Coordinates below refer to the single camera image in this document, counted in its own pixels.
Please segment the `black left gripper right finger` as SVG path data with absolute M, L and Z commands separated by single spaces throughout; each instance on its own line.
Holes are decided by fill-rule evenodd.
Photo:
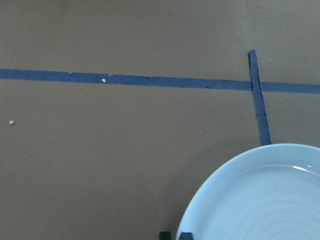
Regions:
M 181 232 L 178 239 L 179 240 L 194 240 L 194 236 L 191 232 Z

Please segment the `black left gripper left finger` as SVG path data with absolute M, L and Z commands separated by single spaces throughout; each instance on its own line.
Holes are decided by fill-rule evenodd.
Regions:
M 159 240 L 171 240 L 171 232 L 170 231 L 162 231 L 159 233 Z

